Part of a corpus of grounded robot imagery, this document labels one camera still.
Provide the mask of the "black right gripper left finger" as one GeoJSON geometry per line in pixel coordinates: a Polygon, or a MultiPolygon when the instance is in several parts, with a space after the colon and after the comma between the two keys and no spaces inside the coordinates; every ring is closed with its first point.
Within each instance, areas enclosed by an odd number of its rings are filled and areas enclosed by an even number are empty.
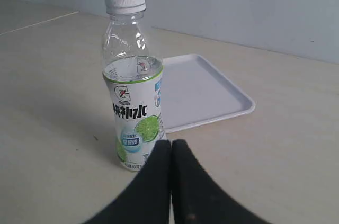
{"type": "Polygon", "coordinates": [[[170,164],[170,141],[157,141],[131,183],[86,223],[169,223],[170,164]]]}

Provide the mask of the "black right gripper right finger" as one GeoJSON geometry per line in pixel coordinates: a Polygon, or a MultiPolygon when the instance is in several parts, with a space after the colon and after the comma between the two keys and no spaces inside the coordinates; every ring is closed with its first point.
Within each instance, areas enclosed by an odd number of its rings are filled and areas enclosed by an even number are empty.
{"type": "Polygon", "coordinates": [[[171,191],[175,223],[267,223],[228,195],[183,139],[172,142],[171,191]]]}

